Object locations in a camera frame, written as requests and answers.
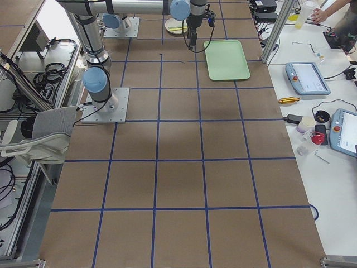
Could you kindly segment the person's hand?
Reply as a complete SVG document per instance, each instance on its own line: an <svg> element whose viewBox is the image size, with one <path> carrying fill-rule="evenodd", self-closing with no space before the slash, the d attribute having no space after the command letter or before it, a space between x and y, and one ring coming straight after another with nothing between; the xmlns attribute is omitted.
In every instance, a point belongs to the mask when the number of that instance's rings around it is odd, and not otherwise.
<svg viewBox="0 0 357 268"><path fill-rule="evenodd" d="M329 17L327 11L321 9L314 9L312 13L312 21L314 24L320 24L324 22Z"/></svg>

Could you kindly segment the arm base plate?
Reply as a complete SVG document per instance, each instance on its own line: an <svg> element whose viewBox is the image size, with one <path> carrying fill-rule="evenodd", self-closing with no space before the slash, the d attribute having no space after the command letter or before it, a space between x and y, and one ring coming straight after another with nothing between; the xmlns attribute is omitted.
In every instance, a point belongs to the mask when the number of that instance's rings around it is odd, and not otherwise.
<svg viewBox="0 0 357 268"><path fill-rule="evenodd" d="M112 96L105 106L103 103L85 106L82 113L82 123L124 123L126 121L129 100L129 88L112 88Z"/></svg>
<svg viewBox="0 0 357 268"><path fill-rule="evenodd" d="M139 17L126 17L121 20L117 16L105 14L102 21L105 26L105 39L128 39L138 36Z"/></svg>

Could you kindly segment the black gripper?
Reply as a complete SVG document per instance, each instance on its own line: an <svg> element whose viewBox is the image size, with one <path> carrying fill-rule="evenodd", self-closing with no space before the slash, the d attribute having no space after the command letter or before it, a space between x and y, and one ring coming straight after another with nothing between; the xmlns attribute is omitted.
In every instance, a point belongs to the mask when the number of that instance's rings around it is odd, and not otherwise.
<svg viewBox="0 0 357 268"><path fill-rule="evenodd" d="M190 50L194 50L197 41L197 29L201 26L201 16L188 16L187 23L187 38L189 39Z"/></svg>

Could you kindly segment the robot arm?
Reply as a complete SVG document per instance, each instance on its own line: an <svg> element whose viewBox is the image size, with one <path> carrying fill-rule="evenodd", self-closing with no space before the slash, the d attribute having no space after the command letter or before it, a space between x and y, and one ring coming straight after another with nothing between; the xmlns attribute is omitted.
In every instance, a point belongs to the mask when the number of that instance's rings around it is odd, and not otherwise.
<svg viewBox="0 0 357 268"><path fill-rule="evenodd" d="M207 20L209 27L215 28L216 14L210 9L207 1L58 1L66 11L73 28L85 50L88 67L100 69L107 85L104 90L107 97L97 98L90 93L92 101L97 105L97 112L105 109L110 112L116 104L110 87L109 71L111 59L106 52L103 38L97 25L97 15L127 14L162 14L171 15L178 21L186 20L187 34L183 35L186 47L193 53L197 42L197 29Z"/></svg>
<svg viewBox="0 0 357 268"><path fill-rule="evenodd" d="M123 16L104 13L102 16L102 21L104 26L107 28L111 28L115 32L124 33L130 30L132 23L130 19L127 17L127 14L123 14Z"/></svg>

